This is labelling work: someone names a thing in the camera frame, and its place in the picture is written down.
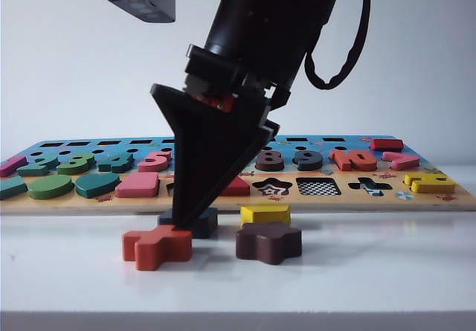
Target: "checkered cutout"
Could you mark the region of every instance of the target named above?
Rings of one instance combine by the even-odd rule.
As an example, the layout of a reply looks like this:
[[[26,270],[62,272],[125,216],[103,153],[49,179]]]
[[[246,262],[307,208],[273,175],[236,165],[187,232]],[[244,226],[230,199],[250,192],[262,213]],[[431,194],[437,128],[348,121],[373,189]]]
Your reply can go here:
[[[331,178],[301,177],[296,179],[296,182],[301,195],[335,196],[341,194],[339,187],[335,183],[334,179]]]

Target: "black cable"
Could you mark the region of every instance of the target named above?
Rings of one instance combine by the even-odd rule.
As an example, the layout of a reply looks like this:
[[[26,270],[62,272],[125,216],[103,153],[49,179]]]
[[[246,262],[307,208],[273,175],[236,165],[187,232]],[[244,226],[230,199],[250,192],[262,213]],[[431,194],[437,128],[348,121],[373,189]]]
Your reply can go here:
[[[342,66],[341,71],[332,77],[328,83],[325,83],[324,80],[315,73],[315,65],[314,61],[312,60],[312,52],[314,51],[319,36],[321,35],[321,32],[319,31],[318,38],[315,40],[315,44],[309,49],[309,51],[307,51],[306,60],[304,62],[306,76],[314,87],[318,89],[333,89],[346,79],[346,77],[356,65],[358,57],[364,48],[365,39],[367,37],[367,29],[369,27],[369,18],[370,0],[363,0],[356,40],[354,41],[354,44],[347,55],[347,60]]]

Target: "yellow puzzle piece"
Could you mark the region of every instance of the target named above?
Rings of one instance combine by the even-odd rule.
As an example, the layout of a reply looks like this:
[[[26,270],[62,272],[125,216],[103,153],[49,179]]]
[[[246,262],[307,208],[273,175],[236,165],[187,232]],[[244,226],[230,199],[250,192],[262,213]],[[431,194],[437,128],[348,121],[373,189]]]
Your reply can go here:
[[[242,206],[239,210],[241,224],[266,223],[266,222],[291,222],[290,208],[288,205],[253,205]]]
[[[456,183],[442,173],[409,173],[404,183],[415,193],[453,193]]]

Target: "green puzzle piece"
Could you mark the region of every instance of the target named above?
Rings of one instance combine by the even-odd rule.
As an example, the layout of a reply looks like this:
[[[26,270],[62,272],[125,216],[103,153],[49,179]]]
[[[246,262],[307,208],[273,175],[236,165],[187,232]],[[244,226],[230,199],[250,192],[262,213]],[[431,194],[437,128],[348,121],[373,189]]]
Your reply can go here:
[[[43,176],[60,163],[55,155],[45,155],[35,158],[34,162],[16,169],[20,176]]]
[[[28,186],[33,199],[54,199],[74,188],[71,177],[67,175],[49,175],[36,179]]]
[[[123,152],[112,158],[108,158],[97,164],[97,170],[100,172],[125,173],[131,169],[134,156],[130,152]]]
[[[90,199],[114,191],[120,184],[119,175],[116,173],[92,173],[84,175],[76,180],[76,192],[82,197]]]
[[[67,164],[58,166],[58,175],[77,175],[78,173],[85,173],[95,162],[94,155],[91,153],[76,154]]]
[[[28,191],[27,185],[20,176],[0,181],[0,199],[7,199]]]

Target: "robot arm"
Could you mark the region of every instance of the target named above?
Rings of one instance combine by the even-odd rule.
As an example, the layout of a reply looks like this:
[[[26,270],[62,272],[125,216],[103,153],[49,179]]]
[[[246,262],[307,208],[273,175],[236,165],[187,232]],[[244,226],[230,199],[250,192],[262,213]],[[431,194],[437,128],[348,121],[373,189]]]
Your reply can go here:
[[[146,22],[175,19],[175,0],[110,1]],[[189,48],[184,91],[152,87],[152,96],[176,136],[176,226],[191,224],[277,134],[279,126],[267,120],[267,114],[286,105],[306,55],[311,82],[329,88],[315,76],[311,53],[334,3],[221,0],[205,47]],[[364,0],[354,48],[329,85],[340,83],[355,64],[369,10],[370,0]],[[204,173],[204,166],[213,168]]]

